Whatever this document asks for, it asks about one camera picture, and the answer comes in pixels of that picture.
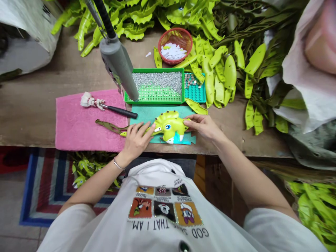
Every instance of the pink towel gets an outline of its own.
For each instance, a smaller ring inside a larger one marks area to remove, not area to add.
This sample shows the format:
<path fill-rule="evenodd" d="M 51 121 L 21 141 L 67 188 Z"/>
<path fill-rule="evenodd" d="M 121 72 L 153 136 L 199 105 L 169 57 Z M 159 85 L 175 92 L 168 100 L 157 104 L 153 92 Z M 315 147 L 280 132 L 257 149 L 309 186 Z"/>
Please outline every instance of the pink towel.
<path fill-rule="evenodd" d="M 123 96 L 116 89 L 90 92 L 95 99 L 105 100 L 106 105 L 126 109 Z M 96 124 L 95 120 L 106 121 L 118 127 L 128 125 L 127 117 L 102 111 L 97 107 L 82 107 L 84 93 L 56 99 L 56 149 L 63 151 L 107 151 L 119 152 L 125 138 Z"/>

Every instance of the bracelet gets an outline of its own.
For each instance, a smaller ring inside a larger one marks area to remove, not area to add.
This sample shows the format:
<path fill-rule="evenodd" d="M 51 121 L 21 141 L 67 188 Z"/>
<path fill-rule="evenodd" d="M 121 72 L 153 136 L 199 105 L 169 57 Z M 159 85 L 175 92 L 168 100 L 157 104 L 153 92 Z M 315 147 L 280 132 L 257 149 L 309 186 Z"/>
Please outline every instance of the bracelet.
<path fill-rule="evenodd" d="M 114 162 L 114 164 L 118 167 L 118 169 L 123 170 L 123 171 L 126 169 L 126 168 L 121 168 L 121 167 L 117 164 L 117 162 L 116 162 L 116 157 L 113 158 L 113 162 Z"/>

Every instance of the striped rug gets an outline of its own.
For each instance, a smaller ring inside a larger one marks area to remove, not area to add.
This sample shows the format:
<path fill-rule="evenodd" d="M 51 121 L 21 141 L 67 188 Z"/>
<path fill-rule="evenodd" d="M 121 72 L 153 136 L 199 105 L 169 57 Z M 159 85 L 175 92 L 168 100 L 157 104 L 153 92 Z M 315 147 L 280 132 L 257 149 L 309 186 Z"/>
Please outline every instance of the striped rug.
<path fill-rule="evenodd" d="M 20 225 L 49 227 L 63 204 L 76 191 L 73 188 L 72 160 L 67 152 L 33 148 L 29 159 Z M 95 205 L 96 214 L 104 211 L 117 191 L 107 192 Z"/>

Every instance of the wooden workbench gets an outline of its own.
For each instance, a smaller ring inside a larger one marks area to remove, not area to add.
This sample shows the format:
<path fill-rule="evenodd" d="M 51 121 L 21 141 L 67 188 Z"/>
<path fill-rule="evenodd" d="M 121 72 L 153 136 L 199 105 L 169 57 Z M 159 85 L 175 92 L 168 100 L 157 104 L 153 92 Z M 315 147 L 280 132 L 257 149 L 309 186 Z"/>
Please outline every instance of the wooden workbench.
<path fill-rule="evenodd" d="M 0 145 L 53 148 L 57 97 L 116 88 L 106 73 L 98 48 L 85 58 L 80 56 L 73 38 L 75 33 L 76 27 L 63 29 L 53 59 L 47 66 L 1 84 Z M 149 32 L 140 42 L 121 38 L 135 68 L 155 67 L 153 47 L 157 46 L 161 34 L 161 31 Z M 254 136 L 253 129 L 244 130 L 246 102 L 236 95 L 235 101 L 225 108 L 209 108 L 209 114 L 246 156 L 291 157 L 274 129 L 265 127 L 259 136 Z M 216 155 L 213 146 L 199 135 L 196 145 L 151 143 L 146 151 Z"/>

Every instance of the toy dinosaur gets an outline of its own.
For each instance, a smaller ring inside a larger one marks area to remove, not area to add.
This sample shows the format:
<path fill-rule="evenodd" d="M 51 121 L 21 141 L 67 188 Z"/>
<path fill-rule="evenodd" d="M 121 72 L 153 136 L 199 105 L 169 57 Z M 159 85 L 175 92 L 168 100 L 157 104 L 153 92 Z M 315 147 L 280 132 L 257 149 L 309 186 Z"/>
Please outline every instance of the toy dinosaur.
<path fill-rule="evenodd" d="M 154 123 L 156 124 L 155 130 L 152 136 L 163 133 L 163 140 L 168 144 L 174 143 L 174 136 L 177 132 L 180 135 L 180 142 L 183 140 L 184 132 L 189 128 L 183 124 L 185 119 L 179 118 L 179 113 L 174 111 L 167 111 L 161 113 L 160 116 L 155 118 Z M 121 136 L 125 137 L 126 132 L 120 134 Z"/>

